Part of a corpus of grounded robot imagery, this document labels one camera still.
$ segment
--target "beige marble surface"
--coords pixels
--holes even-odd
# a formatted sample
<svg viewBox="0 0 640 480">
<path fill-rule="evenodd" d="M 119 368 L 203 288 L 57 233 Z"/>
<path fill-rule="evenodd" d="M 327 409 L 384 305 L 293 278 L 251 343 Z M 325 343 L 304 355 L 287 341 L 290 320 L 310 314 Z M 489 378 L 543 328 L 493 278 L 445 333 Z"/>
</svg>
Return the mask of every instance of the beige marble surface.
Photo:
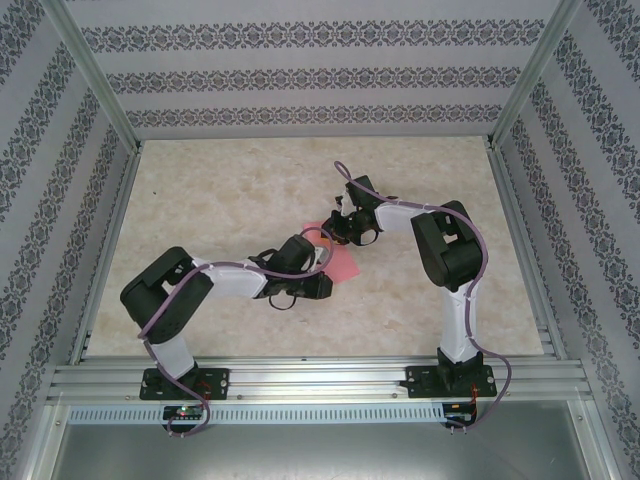
<svg viewBox="0 0 640 480">
<path fill-rule="evenodd" d="M 145 354 L 118 296 L 167 248 L 241 260 L 327 218 L 344 187 L 334 160 L 354 177 L 369 175 L 386 195 L 462 201 L 490 254 L 479 294 L 480 342 L 505 354 L 542 353 L 482 140 L 362 137 L 147 142 L 88 354 Z M 192 352 L 435 354 L 440 292 L 422 269 L 415 240 L 386 233 L 372 246 L 350 248 L 362 273 L 335 286 L 329 299 L 301 299 L 287 312 L 266 300 L 205 301 L 184 330 Z"/>
</svg>

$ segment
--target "wallpaper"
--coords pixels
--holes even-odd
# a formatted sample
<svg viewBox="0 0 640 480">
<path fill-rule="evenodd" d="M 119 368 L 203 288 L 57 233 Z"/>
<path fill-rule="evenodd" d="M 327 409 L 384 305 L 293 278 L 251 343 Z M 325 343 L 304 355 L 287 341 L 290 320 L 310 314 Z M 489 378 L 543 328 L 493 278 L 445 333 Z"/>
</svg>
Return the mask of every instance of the wallpaper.
<svg viewBox="0 0 640 480">
<path fill-rule="evenodd" d="M 640 478 L 639 34 L 633 2 L 583 3 L 502 145 L 623 478 Z"/>
<path fill-rule="evenodd" d="M 129 152 L 41 6 L 2 1 L 0 15 L 0 479 L 9 479 L 51 366 L 69 360 Z"/>
<path fill-rule="evenodd" d="M 142 139 L 487 134 L 556 0 L 74 1 Z"/>
</svg>

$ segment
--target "pink square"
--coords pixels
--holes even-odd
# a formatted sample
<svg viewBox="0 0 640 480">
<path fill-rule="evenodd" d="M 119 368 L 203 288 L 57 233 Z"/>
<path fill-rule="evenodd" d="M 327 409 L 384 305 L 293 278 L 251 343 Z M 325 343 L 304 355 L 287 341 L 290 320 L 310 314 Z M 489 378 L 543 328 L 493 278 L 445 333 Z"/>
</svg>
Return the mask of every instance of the pink square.
<svg viewBox="0 0 640 480">
<path fill-rule="evenodd" d="M 305 223 L 303 228 L 321 227 L 322 223 L 323 222 Z M 322 238 L 320 232 L 317 230 L 305 233 L 304 237 L 318 247 L 329 248 L 329 240 Z M 360 269 L 358 265 L 356 265 L 346 245 L 335 245 L 331 262 L 329 262 L 324 272 L 333 280 L 333 283 L 337 285 L 338 283 L 342 283 L 359 275 Z"/>
</svg>

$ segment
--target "purple cable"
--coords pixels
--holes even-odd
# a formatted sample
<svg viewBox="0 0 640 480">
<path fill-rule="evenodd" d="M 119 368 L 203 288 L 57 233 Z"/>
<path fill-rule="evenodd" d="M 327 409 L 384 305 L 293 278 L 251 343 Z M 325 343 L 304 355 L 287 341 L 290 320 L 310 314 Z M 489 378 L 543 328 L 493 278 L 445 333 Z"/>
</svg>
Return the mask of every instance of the purple cable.
<svg viewBox="0 0 640 480">
<path fill-rule="evenodd" d="M 269 275 L 271 277 L 287 278 L 287 279 L 290 279 L 290 280 L 309 278 L 309 277 L 312 277 L 314 275 L 317 275 L 318 273 L 323 271 L 325 268 L 327 268 L 327 266 L 329 265 L 329 262 L 333 258 L 333 250 L 335 248 L 335 244 L 333 242 L 333 239 L 331 238 L 331 235 L 329 235 L 329 233 L 326 230 L 323 230 L 320 227 L 307 227 L 304 230 L 302 230 L 302 232 L 300 232 L 300 235 L 304 235 L 305 233 L 307 233 L 309 231 L 312 231 L 312 230 L 317 230 L 317 231 L 321 232 L 325 237 L 327 237 L 327 239 L 329 240 L 329 245 L 331 247 L 329 249 L 329 255 L 327 256 L 327 259 L 322 264 L 320 264 L 320 266 L 317 269 L 315 269 L 313 272 L 290 274 L 290 273 L 272 272 L 270 270 L 265 270 L 263 268 L 253 267 L 251 265 L 245 265 L 244 263 L 238 263 L 238 262 L 204 263 L 202 265 L 197 266 L 193 270 L 191 270 L 189 273 L 187 273 L 182 278 L 182 280 L 180 280 L 180 282 L 178 282 L 178 284 L 171 291 L 169 296 L 165 299 L 164 302 L 162 302 L 162 305 L 160 305 L 160 308 L 158 308 L 156 313 L 153 314 L 153 316 L 151 317 L 151 320 L 149 320 L 149 322 L 147 322 L 147 324 L 144 326 L 144 328 L 140 331 L 140 333 L 138 334 L 138 338 L 142 340 L 142 344 L 144 345 L 144 348 L 147 350 L 147 353 L 149 353 L 149 356 L 151 357 L 153 362 L 158 367 L 158 371 L 167 380 L 169 380 L 169 382 L 171 382 L 173 385 L 175 385 L 176 387 L 178 387 L 183 392 L 188 393 L 193 398 L 195 398 L 196 400 L 201 402 L 203 408 L 207 412 L 207 415 L 205 417 L 205 421 L 204 422 L 202 422 L 200 425 L 197 425 L 196 427 L 194 427 L 193 429 L 189 430 L 188 432 L 184 432 L 184 433 L 176 433 L 173 430 L 171 430 L 171 424 L 173 423 L 173 418 L 169 419 L 169 422 L 167 423 L 167 431 L 169 432 L 169 436 L 170 437 L 179 436 L 181 438 L 184 438 L 184 437 L 189 437 L 191 435 L 195 435 L 196 433 L 199 433 L 200 431 L 202 431 L 208 425 L 209 421 L 211 420 L 211 407 L 209 406 L 209 402 L 207 400 L 205 400 L 204 398 L 202 398 L 202 396 L 198 395 L 196 392 L 191 390 L 189 387 L 186 387 L 183 384 L 181 384 L 177 379 L 175 379 L 172 375 L 170 375 L 169 372 L 167 372 L 167 370 L 159 362 L 158 357 L 156 356 L 155 352 L 152 350 L 151 345 L 149 344 L 149 340 L 147 339 L 147 333 L 149 333 L 149 331 L 153 328 L 153 326 L 156 324 L 158 319 L 167 310 L 169 305 L 171 305 L 171 302 L 173 302 L 174 298 L 176 298 L 178 293 L 180 293 L 180 290 L 182 290 L 184 288 L 184 286 L 189 282 L 189 280 L 191 280 L 195 275 L 197 275 L 198 273 L 200 273 L 203 270 L 207 270 L 209 268 L 216 268 L 216 267 L 234 267 L 234 268 L 241 268 L 241 269 L 244 269 L 244 270 L 251 270 L 252 272 L 261 273 L 261 274 L 264 274 L 264 275 Z"/>
<path fill-rule="evenodd" d="M 511 368 L 511 364 L 509 363 L 509 360 L 504 355 L 500 355 L 499 353 L 492 352 L 478 345 L 478 343 L 474 340 L 473 332 L 471 331 L 471 300 L 470 300 L 471 293 L 473 292 L 473 289 L 476 287 L 476 285 L 478 285 L 478 282 L 484 275 L 484 272 L 487 269 L 487 263 L 489 261 L 489 252 L 487 251 L 487 244 L 485 243 L 484 238 L 480 233 L 480 230 L 478 230 L 478 228 L 473 224 L 473 222 L 469 220 L 467 217 L 465 217 L 459 212 L 456 212 L 455 210 L 451 210 L 450 208 L 441 207 L 439 205 L 422 205 L 419 203 L 403 202 L 401 200 L 391 199 L 391 198 L 385 197 L 384 195 L 380 195 L 378 192 L 374 192 L 373 190 L 366 188 L 365 186 L 360 185 L 355 180 L 353 180 L 353 178 L 351 177 L 351 173 L 349 172 L 349 169 L 345 166 L 344 163 L 340 161 L 336 161 L 336 162 L 333 162 L 333 165 L 336 167 L 336 170 L 340 172 L 340 175 L 342 175 L 349 183 L 356 186 L 363 192 L 366 192 L 369 195 L 374 196 L 378 200 L 382 200 L 383 202 L 393 203 L 395 205 L 400 205 L 404 207 L 429 209 L 429 210 L 435 210 L 436 212 L 443 212 L 448 215 L 452 215 L 458 218 L 459 220 L 463 221 L 465 225 L 467 225 L 471 229 L 471 231 L 475 234 L 476 238 L 478 239 L 478 245 L 480 245 L 480 251 L 482 252 L 482 263 L 480 265 L 480 270 L 478 271 L 478 275 L 476 275 L 476 278 L 474 278 L 473 281 L 471 282 L 471 285 L 469 285 L 469 288 L 467 289 L 467 293 L 465 295 L 465 298 L 467 300 L 465 302 L 465 308 L 464 308 L 465 330 L 467 331 L 467 337 L 469 338 L 469 342 L 478 351 L 490 357 L 498 358 L 505 364 L 505 366 L 507 367 L 507 378 L 504 382 L 504 386 L 502 387 L 502 390 L 500 390 L 500 393 L 498 394 L 494 402 L 491 404 L 489 409 L 486 411 L 486 413 L 481 418 L 479 418 L 475 423 L 466 427 L 466 430 L 473 430 L 493 414 L 493 412 L 495 411 L 495 408 L 498 406 L 498 404 L 502 400 L 502 397 L 504 397 L 504 395 L 507 393 L 507 389 L 509 388 L 509 384 L 511 383 L 511 376 L 512 376 L 512 368 Z"/>
</svg>

